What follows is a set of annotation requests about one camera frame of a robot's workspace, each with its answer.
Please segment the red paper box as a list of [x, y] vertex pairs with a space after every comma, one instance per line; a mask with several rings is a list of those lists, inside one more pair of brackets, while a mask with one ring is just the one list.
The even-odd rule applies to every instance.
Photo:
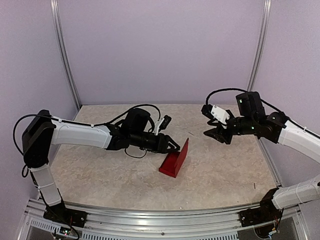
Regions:
[[188, 153], [189, 148], [189, 138], [186, 139], [181, 151], [169, 153], [158, 171], [169, 177], [176, 178]]

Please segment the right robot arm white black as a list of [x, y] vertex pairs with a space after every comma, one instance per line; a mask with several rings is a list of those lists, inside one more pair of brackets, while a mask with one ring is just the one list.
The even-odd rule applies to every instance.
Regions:
[[[229, 145], [234, 136], [252, 135], [258, 140], [264, 139], [275, 145], [290, 149], [292, 152], [320, 163], [320, 136], [306, 126], [301, 126], [282, 110], [262, 99], [259, 92], [238, 89], [236, 103], [239, 116], [231, 110], [210, 104], [214, 94], [228, 92], [229, 88], [214, 90], [208, 94], [202, 106], [202, 114], [212, 126], [204, 132], [222, 144]], [[261, 200], [261, 207], [256, 210], [256, 218], [266, 222], [277, 210], [294, 205], [301, 205], [320, 199], [320, 176], [304, 179], [287, 187], [270, 190]]]

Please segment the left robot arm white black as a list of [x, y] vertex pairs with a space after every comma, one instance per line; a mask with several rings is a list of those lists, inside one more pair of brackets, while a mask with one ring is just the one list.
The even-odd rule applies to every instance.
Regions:
[[23, 132], [22, 155], [30, 170], [35, 186], [49, 212], [63, 223], [70, 218], [64, 207], [49, 167], [49, 151], [53, 145], [90, 146], [107, 151], [126, 150], [130, 146], [156, 154], [176, 153], [180, 146], [161, 131], [171, 121], [168, 115], [153, 121], [151, 114], [140, 104], [129, 108], [111, 121], [89, 124], [54, 117], [48, 110], [33, 115], [33, 120]]

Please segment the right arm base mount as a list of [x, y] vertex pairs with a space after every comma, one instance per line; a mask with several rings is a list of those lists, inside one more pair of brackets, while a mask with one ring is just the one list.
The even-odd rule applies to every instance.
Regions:
[[248, 208], [239, 212], [239, 219], [242, 227], [259, 225], [280, 219], [282, 210], [269, 210], [264, 207]]

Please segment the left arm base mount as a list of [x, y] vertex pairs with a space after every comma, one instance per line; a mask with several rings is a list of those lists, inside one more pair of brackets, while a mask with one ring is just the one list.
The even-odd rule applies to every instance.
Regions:
[[87, 220], [87, 215], [85, 211], [67, 208], [63, 213], [53, 213], [49, 209], [46, 209], [43, 217], [56, 223], [83, 228]]

